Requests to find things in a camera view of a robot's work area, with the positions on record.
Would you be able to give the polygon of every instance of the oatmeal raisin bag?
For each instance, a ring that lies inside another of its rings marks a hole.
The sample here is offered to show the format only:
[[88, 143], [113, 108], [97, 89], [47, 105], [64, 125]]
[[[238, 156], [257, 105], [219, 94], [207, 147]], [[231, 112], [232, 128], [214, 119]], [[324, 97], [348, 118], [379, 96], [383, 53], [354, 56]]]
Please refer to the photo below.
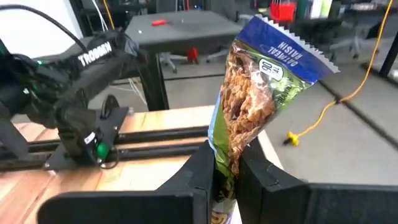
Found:
[[267, 18], [254, 17], [236, 36], [208, 130], [221, 183], [216, 186], [214, 224], [230, 221], [245, 145], [297, 94], [336, 72], [321, 51]]

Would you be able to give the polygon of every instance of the black desk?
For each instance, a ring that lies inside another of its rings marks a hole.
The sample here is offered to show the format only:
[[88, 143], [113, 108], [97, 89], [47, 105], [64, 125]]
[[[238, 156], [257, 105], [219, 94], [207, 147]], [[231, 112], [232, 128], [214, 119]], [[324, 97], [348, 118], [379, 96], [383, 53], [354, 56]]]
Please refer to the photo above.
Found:
[[[165, 19], [166, 25], [152, 26]], [[169, 101], [160, 67], [160, 52], [184, 50], [190, 47], [229, 44], [242, 29], [241, 26], [210, 11], [180, 11], [133, 17], [126, 34], [149, 53], [150, 76], [141, 76], [148, 109], [168, 110]]]

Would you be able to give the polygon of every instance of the wooden tabletop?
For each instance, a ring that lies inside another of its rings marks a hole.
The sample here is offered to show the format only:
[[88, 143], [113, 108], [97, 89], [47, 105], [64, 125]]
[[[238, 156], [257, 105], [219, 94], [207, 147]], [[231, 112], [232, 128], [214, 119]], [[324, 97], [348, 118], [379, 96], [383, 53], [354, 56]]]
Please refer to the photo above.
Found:
[[[214, 106], [136, 113], [127, 116], [120, 133], [209, 125]], [[57, 130], [34, 123], [15, 124], [28, 141], [58, 138]], [[177, 140], [180, 143], [205, 138]], [[129, 147], [176, 144], [145, 142]], [[48, 198], [70, 191], [155, 190], [181, 168], [189, 156], [120, 162], [111, 170], [84, 168], [57, 174], [43, 170], [0, 173], [0, 223], [37, 223], [36, 213]]]

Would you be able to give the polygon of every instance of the blue bag top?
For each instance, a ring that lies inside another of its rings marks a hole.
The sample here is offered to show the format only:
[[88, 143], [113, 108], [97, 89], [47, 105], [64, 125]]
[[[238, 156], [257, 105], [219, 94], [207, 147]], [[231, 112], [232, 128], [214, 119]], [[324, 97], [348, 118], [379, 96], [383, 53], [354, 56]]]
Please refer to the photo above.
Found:
[[339, 72], [322, 52], [279, 27], [268, 18], [254, 17], [236, 36], [237, 40], [272, 58], [301, 80], [314, 84], [325, 75]]

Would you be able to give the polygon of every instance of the red object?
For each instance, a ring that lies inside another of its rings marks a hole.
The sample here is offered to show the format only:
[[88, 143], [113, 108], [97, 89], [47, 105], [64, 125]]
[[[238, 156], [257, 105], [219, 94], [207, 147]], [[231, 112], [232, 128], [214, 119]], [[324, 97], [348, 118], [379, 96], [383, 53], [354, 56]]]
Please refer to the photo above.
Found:
[[152, 22], [152, 26], [161, 26], [161, 25], [165, 25], [167, 23], [167, 21], [165, 19], [159, 19], [156, 21]]
[[198, 49], [196, 47], [191, 48], [188, 51], [187, 58], [190, 63], [198, 63]]
[[270, 6], [271, 19], [275, 21], [293, 21], [296, 3], [272, 2]]

